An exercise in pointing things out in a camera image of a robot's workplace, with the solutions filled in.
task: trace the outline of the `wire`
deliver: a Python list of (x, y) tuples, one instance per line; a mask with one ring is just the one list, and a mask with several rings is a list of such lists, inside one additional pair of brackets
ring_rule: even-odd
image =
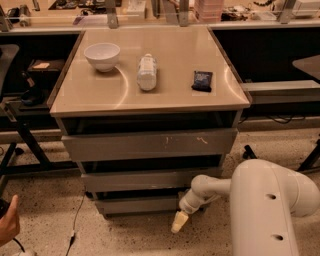
[(22, 252), (25, 252), (24, 247), (22, 246), (22, 244), (18, 241), (18, 239), (13, 238), (13, 241), (15, 241), (19, 246)]
[(73, 220), (72, 232), (71, 232), (69, 247), (68, 247), (66, 256), (68, 256), (69, 251), (70, 251), (70, 249), (71, 249), (71, 246), (73, 245), (74, 240), (76, 239), (76, 236), (75, 236), (75, 235), (76, 235), (76, 234), (75, 234), (76, 221), (77, 221), (77, 217), (78, 217), (79, 211), (80, 211), (80, 209), (81, 209), (81, 206), (82, 206), (82, 204), (83, 204), (85, 195), (86, 195), (86, 193), (83, 193), (83, 196), (82, 196), (82, 199), (81, 199), (81, 203), (80, 203), (80, 205), (79, 205), (79, 207), (78, 207), (78, 210), (77, 210), (76, 215), (75, 215), (74, 220)]
[[(289, 117), (276, 116), (276, 118), (278, 118), (280, 120), (277, 120), (276, 118), (273, 118), (272, 116), (266, 116), (266, 117), (271, 119), (271, 120), (273, 120), (276, 123), (279, 123), (279, 124), (288, 124), (293, 120), (293, 118), (295, 116), (296, 115), (291, 115)], [(306, 119), (306, 117), (305, 116), (301, 116), (301, 118), (295, 118), (294, 120), (304, 120), (304, 119)]]

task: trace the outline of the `countertop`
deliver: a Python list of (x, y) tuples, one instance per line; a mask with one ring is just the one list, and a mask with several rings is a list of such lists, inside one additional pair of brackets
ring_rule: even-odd
[[(120, 46), (112, 71), (96, 71), (84, 49), (100, 42)], [(136, 76), (140, 58), (157, 60), (157, 86), (142, 91)], [(191, 88), (194, 71), (213, 72), (212, 92)], [(168, 111), (241, 110), (250, 106), (206, 26), (88, 29), (51, 108), (54, 117)]]

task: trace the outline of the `speckled floor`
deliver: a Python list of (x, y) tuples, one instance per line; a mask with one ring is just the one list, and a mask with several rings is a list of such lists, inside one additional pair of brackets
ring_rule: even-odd
[[(223, 178), (229, 178), (242, 161), (243, 147), (249, 144), (261, 159), (297, 169), (315, 147), (320, 134), (320, 120), (244, 122), (231, 154), (224, 164)], [(28, 148), (11, 164), (34, 162)], [(60, 142), (43, 142), (51, 160), (68, 159)], [(320, 187), (320, 172), (308, 174)], [(78, 171), (60, 171), (40, 175), (10, 176), (3, 198), (20, 196), (21, 233), (18, 240), (39, 256), (66, 255), (76, 212), (76, 240), (68, 255), (148, 255), (224, 256), (232, 254), (228, 198), (216, 200), (205, 212), (192, 216), (178, 234), (170, 232), (174, 213), (118, 216), (105, 219), (94, 202), (83, 197), (84, 186)], [(294, 229), (301, 256), (320, 252), (320, 209), (311, 217), (294, 218)], [(19, 251), (14, 242), (0, 248), (0, 255)]]

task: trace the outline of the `drawer front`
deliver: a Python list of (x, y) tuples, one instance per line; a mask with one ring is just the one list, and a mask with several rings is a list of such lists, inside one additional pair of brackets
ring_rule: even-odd
[(207, 169), (93, 173), (82, 174), (82, 179), (87, 191), (96, 193), (190, 187), (192, 179), (199, 174), (219, 176), (221, 169), (212, 167)]
[(237, 129), (63, 136), (72, 161), (144, 159), (229, 153)]
[(132, 198), (130, 200), (98, 200), (96, 207), (100, 214), (146, 213), (176, 211), (178, 196)]

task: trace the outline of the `phone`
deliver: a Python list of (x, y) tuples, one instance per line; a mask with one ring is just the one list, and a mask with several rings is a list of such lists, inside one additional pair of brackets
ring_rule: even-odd
[(3, 200), (2, 198), (0, 198), (0, 219), (3, 217), (3, 215), (6, 214), (6, 212), (9, 209), (10, 204)]

